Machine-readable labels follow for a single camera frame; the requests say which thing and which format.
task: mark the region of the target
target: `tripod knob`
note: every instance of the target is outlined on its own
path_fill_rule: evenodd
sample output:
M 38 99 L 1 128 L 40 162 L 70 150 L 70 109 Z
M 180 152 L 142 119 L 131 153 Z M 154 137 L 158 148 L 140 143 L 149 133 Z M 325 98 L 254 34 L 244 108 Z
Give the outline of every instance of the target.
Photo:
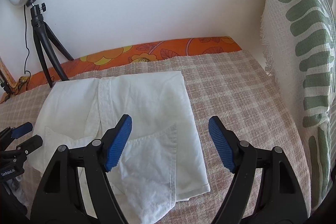
M 42 10 L 42 11 L 45 12 L 46 9 L 47 9 L 47 8 L 46 8 L 46 6 L 45 6 L 45 3 L 43 2 L 43 3 L 41 4 L 41 8 L 40 8 L 40 10 Z

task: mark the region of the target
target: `white wall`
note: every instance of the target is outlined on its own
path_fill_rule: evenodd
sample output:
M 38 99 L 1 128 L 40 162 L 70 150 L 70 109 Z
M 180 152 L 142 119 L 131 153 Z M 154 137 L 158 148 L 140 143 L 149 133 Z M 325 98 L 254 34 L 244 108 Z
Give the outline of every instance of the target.
M 47 6 L 45 21 L 74 58 L 135 43 L 223 35 L 263 58 L 259 27 L 264 0 L 38 0 L 36 4 L 42 2 Z M 26 58 L 23 8 L 0 0 L 0 11 L 0 55 L 18 79 Z M 41 67 L 29 10 L 27 14 L 31 49 L 27 68 L 35 73 Z

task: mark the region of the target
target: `orange floral fabric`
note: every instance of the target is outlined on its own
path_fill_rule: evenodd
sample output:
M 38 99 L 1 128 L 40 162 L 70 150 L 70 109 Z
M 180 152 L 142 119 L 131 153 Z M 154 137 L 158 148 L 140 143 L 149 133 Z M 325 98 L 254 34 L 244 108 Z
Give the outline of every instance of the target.
M 231 37 L 176 39 L 97 52 L 63 63 L 62 67 L 67 76 L 72 77 L 83 72 L 104 70 L 132 62 L 151 62 L 175 56 L 237 52 L 240 50 L 241 48 Z M 59 80 L 54 68 L 50 68 L 49 73 L 54 81 Z M 38 72 L 31 76 L 27 90 L 46 83 L 47 79 L 44 73 L 42 71 Z

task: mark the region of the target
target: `white garment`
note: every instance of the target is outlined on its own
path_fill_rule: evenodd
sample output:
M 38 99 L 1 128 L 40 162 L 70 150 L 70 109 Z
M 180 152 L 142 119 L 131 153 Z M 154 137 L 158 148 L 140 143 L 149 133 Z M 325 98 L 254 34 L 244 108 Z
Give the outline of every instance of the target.
M 60 134 L 73 140 L 101 138 L 107 129 L 115 127 L 123 114 L 132 117 L 132 132 L 120 164 L 107 175 L 114 193 L 125 194 L 128 205 L 140 219 L 139 223 L 155 223 L 168 212 L 168 206 L 167 199 L 165 202 L 160 199 L 161 194 L 150 198 L 144 194 L 145 189 L 154 187 L 155 180 L 135 180 L 133 173 L 144 178 L 146 171 L 152 174 L 157 166 L 169 171 L 171 161 L 176 157 L 175 183 L 169 179 L 170 191 L 175 193 L 169 201 L 170 208 L 175 204 L 174 198 L 176 201 L 186 200 L 210 191 L 194 115 L 180 71 L 58 82 L 43 104 L 34 134 L 40 135 L 45 142 L 46 127 L 58 133 L 58 137 L 53 138 L 56 147 L 65 140 Z M 166 141 L 160 139 L 164 136 L 162 132 L 168 131 L 167 135 L 171 135 L 174 130 L 175 151 L 168 141 L 173 139 L 171 136 Z M 155 145 L 151 144 L 151 151 L 149 141 L 155 142 Z M 29 163 L 42 173 L 46 168 L 42 159 L 48 154 L 44 152 L 46 145 L 49 144 L 44 143 L 29 158 Z M 173 154 L 164 156 L 165 151 Z M 143 184 L 141 192 L 134 191 L 138 183 Z

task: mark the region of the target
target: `white folded shirt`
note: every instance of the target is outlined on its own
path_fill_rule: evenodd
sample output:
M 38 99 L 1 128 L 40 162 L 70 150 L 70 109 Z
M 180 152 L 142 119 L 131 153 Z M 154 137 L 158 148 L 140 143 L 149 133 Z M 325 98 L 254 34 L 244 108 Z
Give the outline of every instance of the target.
M 176 201 L 210 191 L 180 71 L 56 83 L 34 128 L 43 146 L 29 163 L 43 173 L 59 145 L 75 148 L 101 138 L 123 114 L 131 116 L 132 132 L 107 176 L 130 223 L 155 223 Z M 84 187 L 83 174 L 80 181 Z M 89 195 L 83 199 L 90 211 Z

